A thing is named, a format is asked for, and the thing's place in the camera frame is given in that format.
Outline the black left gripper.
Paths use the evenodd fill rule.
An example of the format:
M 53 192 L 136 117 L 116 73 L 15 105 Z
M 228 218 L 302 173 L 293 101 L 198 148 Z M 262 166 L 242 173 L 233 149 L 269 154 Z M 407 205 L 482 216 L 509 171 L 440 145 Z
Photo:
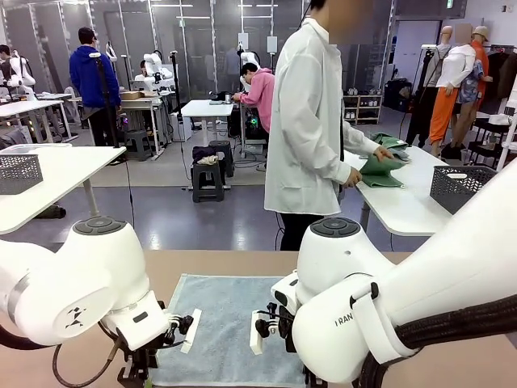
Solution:
M 157 349 L 127 349 L 124 352 L 124 366 L 120 369 L 117 381 L 121 385 L 145 385 L 149 382 L 149 371 L 158 367 Z

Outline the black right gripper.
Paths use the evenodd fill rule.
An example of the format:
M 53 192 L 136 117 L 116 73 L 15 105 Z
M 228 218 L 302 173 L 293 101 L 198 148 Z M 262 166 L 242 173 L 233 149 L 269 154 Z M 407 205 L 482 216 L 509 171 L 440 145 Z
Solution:
M 292 324 L 294 316 L 286 309 L 282 309 L 282 338 L 285 341 L 286 352 L 296 352 L 292 339 Z

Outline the light blue terry towel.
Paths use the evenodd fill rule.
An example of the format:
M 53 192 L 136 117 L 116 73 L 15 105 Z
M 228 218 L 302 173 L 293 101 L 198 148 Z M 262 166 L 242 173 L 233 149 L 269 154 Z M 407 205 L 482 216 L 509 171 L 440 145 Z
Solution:
M 168 310 L 187 315 L 199 309 L 200 322 L 189 353 L 178 348 L 158 353 L 158 368 L 150 372 L 153 385 L 304 388 L 303 365 L 278 335 L 265 339 L 261 355 L 249 345 L 251 315 L 267 307 L 276 282 L 273 276 L 181 275 Z

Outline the green towel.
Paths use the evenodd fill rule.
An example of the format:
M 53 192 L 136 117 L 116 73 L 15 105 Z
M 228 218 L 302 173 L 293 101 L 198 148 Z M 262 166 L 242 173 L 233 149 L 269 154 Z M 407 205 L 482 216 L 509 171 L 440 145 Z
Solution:
M 375 133 L 371 135 L 370 138 L 372 141 L 379 144 L 380 146 L 383 146 L 390 152 L 405 151 L 409 146 L 405 141 L 397 137 L 393 137 L 387 133 Z
M 377 156 L 370 156 L 359 173 L 362 175 L 362 181 L 370 188 L 401 188 L 403 183 L 395 179 L 392 171 L 399 170 L 406 165 L 405 162 L 398 158 L 382 158 L 379 160 Z

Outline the person's right forearm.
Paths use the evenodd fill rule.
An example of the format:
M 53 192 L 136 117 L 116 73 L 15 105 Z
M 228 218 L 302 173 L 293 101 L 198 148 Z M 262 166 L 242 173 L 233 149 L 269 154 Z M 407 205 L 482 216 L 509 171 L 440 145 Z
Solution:
M 335 154 L 334 157 L 322 168 L 322 175 L 336 183 L 345 185 L 351 176 L 351 166 Z

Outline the person's left forearm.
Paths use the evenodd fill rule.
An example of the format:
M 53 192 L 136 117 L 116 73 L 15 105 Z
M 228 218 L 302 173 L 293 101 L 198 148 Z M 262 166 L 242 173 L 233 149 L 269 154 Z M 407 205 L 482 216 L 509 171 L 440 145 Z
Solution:
M 343 148 L 345 150 L 353 154 L 369 156 L 374 154 L 379 146 L 363 132 L 353 128 L 347 121 L 343 121 Z

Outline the grey plastic basket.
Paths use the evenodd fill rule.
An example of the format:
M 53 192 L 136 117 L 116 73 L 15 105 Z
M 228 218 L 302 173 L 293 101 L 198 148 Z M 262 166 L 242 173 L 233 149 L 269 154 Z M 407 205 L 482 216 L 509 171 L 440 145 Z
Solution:
M 435 166 L 430 197 L 455 214 L 496 174 L 484 166 Z
M 0 154 L 0 195 L 18 195 L 44 180 L 37 154 Z

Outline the white side table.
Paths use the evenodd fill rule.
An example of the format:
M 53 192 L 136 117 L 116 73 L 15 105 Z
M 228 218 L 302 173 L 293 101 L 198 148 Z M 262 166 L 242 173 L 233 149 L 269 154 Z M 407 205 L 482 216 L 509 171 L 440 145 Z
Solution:
M 430 237 L 452 218 L 460 218 L 459 225 L 463 227 L 483 221 L 479 214 L 467 208 L 452 215 L 430 197 L 434 167 L 445 167 L 445 162 L 418 147 L 410 147 L 407 153 L 410 162 L 392 172 L 392 176 L 402 182 L 400 188 L 370 188 L 363 182 L 357 185 L 363 198 L 359 224 L 364 238 L 368 236 L 368 221 L 372 214 L 388 232 L 409 237 Z

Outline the grey plastic step stool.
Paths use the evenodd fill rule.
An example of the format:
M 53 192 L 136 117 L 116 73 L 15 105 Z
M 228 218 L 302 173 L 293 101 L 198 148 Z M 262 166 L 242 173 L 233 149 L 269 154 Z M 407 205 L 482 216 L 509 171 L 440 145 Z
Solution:
M 225 198 L 224 183 L 219 162 L 212 165 L 194 163 L 191 168 L 192 200 L 221 202 Z

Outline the black step stool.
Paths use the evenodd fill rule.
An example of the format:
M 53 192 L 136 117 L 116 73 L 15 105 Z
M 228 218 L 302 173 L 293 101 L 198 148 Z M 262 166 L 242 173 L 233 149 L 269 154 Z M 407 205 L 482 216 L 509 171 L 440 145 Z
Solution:
M 230 141 L 210 141 L 209 146 L 218 154 L 223 154 L 226 176 L 232 178 L 234 175 L 234 162 Z

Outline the pile of dark clothes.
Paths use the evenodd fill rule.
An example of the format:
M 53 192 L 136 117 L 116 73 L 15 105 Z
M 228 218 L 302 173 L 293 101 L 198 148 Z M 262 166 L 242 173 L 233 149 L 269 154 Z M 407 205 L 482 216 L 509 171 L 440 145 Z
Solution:
M 212 166 L 218 163 L 217 151 L 211 146 L 194 146 L 192 149 L 192 163 Z

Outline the computer tower with lights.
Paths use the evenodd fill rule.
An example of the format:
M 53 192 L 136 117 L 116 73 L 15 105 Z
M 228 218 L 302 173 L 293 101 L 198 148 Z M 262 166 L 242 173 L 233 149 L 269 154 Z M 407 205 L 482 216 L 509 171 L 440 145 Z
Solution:
M 244 138 L 248 141 L 265 141 L 267 131 L 263 128 L 259 116 L 253 112 L 244 114 Z

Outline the person in white shirt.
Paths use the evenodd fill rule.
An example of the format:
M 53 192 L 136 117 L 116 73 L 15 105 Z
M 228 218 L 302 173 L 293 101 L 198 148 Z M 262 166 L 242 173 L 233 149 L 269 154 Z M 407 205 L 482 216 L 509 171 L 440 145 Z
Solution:
M 310 0 L 309 15 L 275 69 L 264 208 L 284 224 L 280 248 L 299 251 L 306 229 L 340 213 L 345 188 L 322 175 L 343 148 L 343 64 L 338 44 L 360 38 L 372 0 Z

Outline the dark grey step stool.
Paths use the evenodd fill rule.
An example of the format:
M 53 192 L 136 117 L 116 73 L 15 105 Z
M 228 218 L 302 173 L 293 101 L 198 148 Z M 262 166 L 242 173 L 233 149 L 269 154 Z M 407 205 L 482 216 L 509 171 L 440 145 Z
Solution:
M 124 146 L 128 160 L 144 162 L 153 157 L 153 150 L 150 145 L 146 131 L 130 131 L 124 134 Z

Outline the white computer tower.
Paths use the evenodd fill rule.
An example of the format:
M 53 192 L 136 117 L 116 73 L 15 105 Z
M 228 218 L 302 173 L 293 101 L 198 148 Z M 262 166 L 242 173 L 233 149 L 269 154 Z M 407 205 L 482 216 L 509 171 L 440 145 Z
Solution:
M 185 116 L 179 118 L 177 112 L 171 113 L 169 117 L 170 126 L 172 128 L 172 140 L 174 142 L 185 142 L 190 140 L 192 136 L 191 118 Z

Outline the wooden shoe shelf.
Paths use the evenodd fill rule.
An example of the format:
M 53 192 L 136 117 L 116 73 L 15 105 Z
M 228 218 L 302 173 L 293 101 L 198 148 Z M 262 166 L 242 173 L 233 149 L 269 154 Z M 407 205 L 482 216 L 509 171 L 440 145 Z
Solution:
M 378 124 L 381 95 L 344 95 L 344 118 L 351 124 Z

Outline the white standing desk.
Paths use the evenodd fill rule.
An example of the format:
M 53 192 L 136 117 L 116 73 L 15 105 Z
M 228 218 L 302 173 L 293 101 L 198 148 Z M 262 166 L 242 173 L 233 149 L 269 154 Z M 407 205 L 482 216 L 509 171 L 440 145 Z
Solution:
M 201 133 L 203 144 L 207 146 L 211 140 L 216 139 L 216 135 L 210 135 L 208 122 L 211 121 L 216 129 L 217 117 L 231 116 L 233 105 L 223 101 L 212 101 L 210 99 L 193 99 L 183 108 L 181 114 L 185 117 L 198 118 L 201 120 Z

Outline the person in pink hoodie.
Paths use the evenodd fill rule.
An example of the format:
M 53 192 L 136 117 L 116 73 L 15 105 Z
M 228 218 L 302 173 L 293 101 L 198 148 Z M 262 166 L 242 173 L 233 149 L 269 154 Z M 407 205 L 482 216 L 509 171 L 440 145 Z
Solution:
M 233 99 L 255 107 L 263 129 L 269 133 L 275 75 L 268 68 L 259 68 L 256 64 L 248 62 L 242 66 L 241 76 L 250 85 L 250 90 L 236 93 Z

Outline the white desk with box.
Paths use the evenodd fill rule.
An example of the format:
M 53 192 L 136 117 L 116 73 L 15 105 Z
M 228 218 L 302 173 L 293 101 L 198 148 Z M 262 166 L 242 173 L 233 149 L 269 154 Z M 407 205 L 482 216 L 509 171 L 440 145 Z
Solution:
M 122 131 L 123 136 L 130 131 L 146 131 L 153 150 L 149 159 L 156 160 L 173 142 L 169 115 L 175 95 L 173 91 L 144 93 L 144 98 L 122 101 Z

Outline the black bags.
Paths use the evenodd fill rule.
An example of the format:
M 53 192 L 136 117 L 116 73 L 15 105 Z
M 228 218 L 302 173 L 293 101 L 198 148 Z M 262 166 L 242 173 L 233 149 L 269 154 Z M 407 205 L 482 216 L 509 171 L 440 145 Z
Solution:
M 385 84 L 383 105 L 399 112 L 407 112 L 413 84 L 406 78 L 395 78 Z

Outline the mannequin in orange trousers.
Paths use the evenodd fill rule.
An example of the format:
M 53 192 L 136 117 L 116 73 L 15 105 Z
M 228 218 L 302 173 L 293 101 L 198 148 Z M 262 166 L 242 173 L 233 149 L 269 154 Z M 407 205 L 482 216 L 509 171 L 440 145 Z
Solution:
M 455 94 L 452 86 L 438 88 L 430 126 L 431 154 L 435 157 L 439 155 L 439 145 L 448 126 L 447 113 L 452 113 L 454 106 L 451 95 Z

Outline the black tripod pole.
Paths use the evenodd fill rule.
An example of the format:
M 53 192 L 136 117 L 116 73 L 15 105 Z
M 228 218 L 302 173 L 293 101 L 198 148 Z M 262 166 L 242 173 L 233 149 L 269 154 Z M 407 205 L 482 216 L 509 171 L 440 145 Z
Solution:
M 99 90 L 101 91 L 103 106 L 97 107 L 97 111 L 90 115 L 94 118 L 95 125 L 92 127 L 95 144 L 100 145 L 100 135 L 103 135 L 103 142 L 106 146 L 119 148 L 116 126 L 116 111 L 120 108 L 119 84 L 109 60 L 101 52 L 92 52 L 89 58 L 95 63 L 99 79 Z
M 179 79 L 178 79 L 178 71 L 177 71 L 177 61 L 176 61 L 176 55 L 177 51 L 171 51 L 170 52 L 170 60 L 173 68 L 173 75 L 174 75 L 174 95 L 176 98 L 176 109 L 175 112 L 177 113 L 177 121 L 178 121 L 178 135 L 177 135 L 177 141 L 183 141 L 183 116 L 181 113 L 181 101 L 179 96 Z

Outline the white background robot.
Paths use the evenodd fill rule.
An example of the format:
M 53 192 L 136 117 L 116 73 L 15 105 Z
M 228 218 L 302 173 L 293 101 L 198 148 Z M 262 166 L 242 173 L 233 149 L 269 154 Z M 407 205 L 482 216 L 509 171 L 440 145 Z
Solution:
M 240 75 L 244 78 L 248 72 L 254 73 L 260 69 L 258 58 L 254 52 L 243 51 L 240 53 L 241 60 L 241 73 Z
M 160 91 L 174 85 L 173 73 L 163 66 L 161 58 L 156 53 L 145 54 L 146 76 L 144 83 L 149 91 Z
M 36 80 L 29 72 L 27 59 L 14 50 L 8 62 L 11 66 L 11 74 L 10 79 L 7 81 L 7 85 L 11 88 L 23 89 L 29 101 L 36 100 L 36 95 L 33 89 L 36 84 Z

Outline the black trolley cart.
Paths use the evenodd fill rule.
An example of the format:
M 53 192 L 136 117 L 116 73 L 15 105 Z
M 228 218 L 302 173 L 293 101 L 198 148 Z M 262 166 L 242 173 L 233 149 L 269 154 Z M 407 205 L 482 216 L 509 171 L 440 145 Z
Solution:
M 466 147 L 464 165 L 496 170 L 503 152 L 506 152 L 504 167 L 517 160 L 517 126 L 511 132 L 514 118 L 517 115 L 478 113 L 471 127 L 475 137 Z

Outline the long white workbench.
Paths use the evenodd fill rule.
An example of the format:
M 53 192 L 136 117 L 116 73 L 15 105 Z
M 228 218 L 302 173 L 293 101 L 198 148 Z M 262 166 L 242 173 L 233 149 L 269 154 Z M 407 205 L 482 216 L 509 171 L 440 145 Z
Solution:
M 78 136 L 73 136 L 70 131 L 69 122 L 65 114 L 64 102 L 65 101 L 61 99 L 36 99 L 5 103 L 0 105 L 0 123 L 15 122 L 18 127 L 22 127 L 22 119 L 27 117 L 30 121 L 30 127 L 33 128 L 33 133 L 36 136 L 36 142 L 53 143 L 53 135 L 49 127 L 45 109 L 59 107 L 67 134 L 61 141 L 70 142 L 77 139 Z

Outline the person in blue hoodie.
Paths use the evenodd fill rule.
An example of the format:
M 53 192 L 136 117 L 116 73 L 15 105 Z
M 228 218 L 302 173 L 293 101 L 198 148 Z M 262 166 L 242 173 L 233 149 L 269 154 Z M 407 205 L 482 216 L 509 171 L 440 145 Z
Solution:
M 95 125 L 94 118 L 90 115 L 97 111 L 97 107 L 103 106 L 101 91 L 99 90 L 99 79 L 95 63 L 89 58 L 89 54 L 99 50 L 96 48 L 96 36 L 93 29 L 81 27 L 78 29 L 80 46 L 69 58 L 69 76 L 75 90 L 82 98 L 83 118 L 90 122 L 91 131 Z M 103 135 L 100 135 L 100 145 L 109 146 L 103 142 Z

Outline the black light stand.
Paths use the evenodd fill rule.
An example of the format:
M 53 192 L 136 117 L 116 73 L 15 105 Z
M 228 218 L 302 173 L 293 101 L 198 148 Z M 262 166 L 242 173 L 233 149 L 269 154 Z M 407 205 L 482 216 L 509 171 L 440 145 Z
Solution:
M 423 148 L 429 137 L 430 124 L 434 109 L 437 88 L 430 84 L 435 70 L 427 76 L 429 65 L 433 59 L 437 58 L 437 46 L 435 44 L 424 44 L 422 46 L 424 54 L 418 88 L 413 98 L 410 125 L 406 135 L 406 142 L 411 146 L 415 139 L 418 139 L 418 147 Z

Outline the mannequin in white blouse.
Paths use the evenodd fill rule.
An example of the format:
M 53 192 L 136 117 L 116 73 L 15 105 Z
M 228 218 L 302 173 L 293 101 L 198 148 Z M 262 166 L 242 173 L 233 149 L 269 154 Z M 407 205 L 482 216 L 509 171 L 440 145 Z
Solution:
M 460 84 L 472 72 L 475 61 L 476 53 L 470 44 L 451 47 L 443 59 L 441 75 L 436 83 L 436 88 L 438 90 L 439 87 L 454 87 L 456 94 L 455 96 L 451 95 L 454 106 L 459 94 Z M 449 124 L 452 113 L 447 113 L 447 116 L 449 116 L 447 118 Z

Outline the person in dark top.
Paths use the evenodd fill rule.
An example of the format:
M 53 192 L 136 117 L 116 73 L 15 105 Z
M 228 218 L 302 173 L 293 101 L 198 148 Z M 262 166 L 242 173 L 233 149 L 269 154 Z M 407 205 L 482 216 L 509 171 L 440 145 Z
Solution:
M 11 50 L 6 44 L 0 44 L 0 83 L 10 81 L 15 71 L 11 65 Z

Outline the clothes rack with coats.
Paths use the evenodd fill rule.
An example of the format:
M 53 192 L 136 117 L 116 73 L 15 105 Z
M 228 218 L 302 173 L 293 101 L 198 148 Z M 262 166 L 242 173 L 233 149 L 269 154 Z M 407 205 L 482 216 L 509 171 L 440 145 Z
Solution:
M 493 78 L 485 88 L 481 112 L 496 114 L 503 99 L 507 99 L 517 75 L 517 48 L 509 45 L 490 46 L 488 52 L 489 76 Z

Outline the mannequin in orange shirt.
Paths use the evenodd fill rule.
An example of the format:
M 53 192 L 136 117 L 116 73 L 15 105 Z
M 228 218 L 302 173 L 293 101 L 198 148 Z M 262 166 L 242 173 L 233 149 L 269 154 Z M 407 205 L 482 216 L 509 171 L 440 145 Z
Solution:
M 473 29 L 471 45 L 476 52 L 476 59 L 482 64 L 484 72 L 484 78 L 478 84 L 479 100 L 483 100 L 485 97 L 485 89 L 489 82 L 493 81 L 493 78 L 489 76 L 489 59 L 485 52 L 483 44 L 489 40 L 489 28 L 481 25 Z

